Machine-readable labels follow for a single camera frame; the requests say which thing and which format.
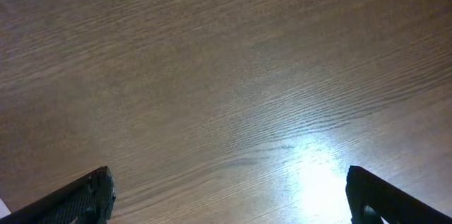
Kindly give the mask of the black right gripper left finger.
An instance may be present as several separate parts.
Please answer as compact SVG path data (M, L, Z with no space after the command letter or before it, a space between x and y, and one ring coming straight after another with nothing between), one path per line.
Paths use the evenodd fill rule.
M116 200L107 166L99 167L1 219L1 224L105 224Z

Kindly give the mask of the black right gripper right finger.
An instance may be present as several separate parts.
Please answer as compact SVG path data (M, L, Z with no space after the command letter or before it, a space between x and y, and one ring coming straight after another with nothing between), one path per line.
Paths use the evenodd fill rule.
M424 204L360 166L351 165L349 167L345 191L353 224L451 224L451 217Z

